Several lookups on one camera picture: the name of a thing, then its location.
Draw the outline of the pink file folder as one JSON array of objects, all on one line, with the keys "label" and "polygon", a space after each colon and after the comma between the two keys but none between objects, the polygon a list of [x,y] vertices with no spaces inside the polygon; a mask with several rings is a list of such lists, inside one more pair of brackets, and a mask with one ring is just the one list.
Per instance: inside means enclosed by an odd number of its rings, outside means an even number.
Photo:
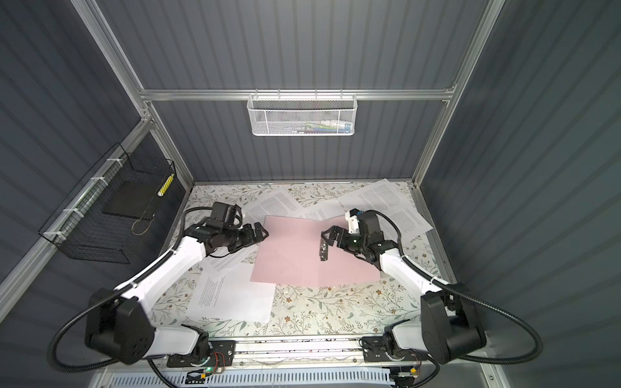
[{"label": "pink file folder", "polygon": [[375,266],[336,246],[320,260],[321,233],[332,226],[346,228],[347,221],[268,216],[268,238],[259,244],[251,281],[309,288],[379,281]]}]

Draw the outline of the printed paper sheet under arm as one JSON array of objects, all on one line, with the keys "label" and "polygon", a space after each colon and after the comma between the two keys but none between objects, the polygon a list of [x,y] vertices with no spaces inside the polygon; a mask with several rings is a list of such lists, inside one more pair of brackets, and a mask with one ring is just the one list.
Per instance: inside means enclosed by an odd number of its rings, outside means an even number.
[{"label": "printed paper sheet under arm", "polygon": [[246,247],[239,252],[230,254],[226,248],[219,248],[208,255],[199,264],[200,270],[212,277],[219,278],[228,274],[241,263],[251,263],[258,251],[257,246]]}]

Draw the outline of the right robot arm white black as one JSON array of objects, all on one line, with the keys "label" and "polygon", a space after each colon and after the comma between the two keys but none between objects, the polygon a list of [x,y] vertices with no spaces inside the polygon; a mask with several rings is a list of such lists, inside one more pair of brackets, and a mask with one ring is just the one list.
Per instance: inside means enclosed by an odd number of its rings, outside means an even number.
[{"label": "right robot arm white black", "polygon": [[398,323],[389,330],[398,348],[425,350],[446,364],[487,344],[474,304],[423,278],[418,273],[421,268],[401,255],[397,242],[384,239],[383,232],[351,234],[332,226],[321,233],[322,257],[329,247],[338,247],[375,266],[419,299],[420,322]]}]

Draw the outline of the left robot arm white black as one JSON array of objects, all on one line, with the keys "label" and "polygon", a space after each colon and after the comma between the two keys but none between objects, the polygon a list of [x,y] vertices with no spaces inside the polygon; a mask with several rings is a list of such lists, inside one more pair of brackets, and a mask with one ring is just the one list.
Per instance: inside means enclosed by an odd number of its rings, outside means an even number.
[{"label": "left robot arm white black", "polygon": [[89,306],[94,309],[87,313],[85,345],[126,365],[167,355],[190,357],[194,362],[209,359],[212,350],[206,332],[184,325],[156,328],[148,315],[164,291],[220,247],[236,253],[268,236],[258,222],[237,229],[189,226],[171,250],[139,274],[113,290],[92,295]]}]

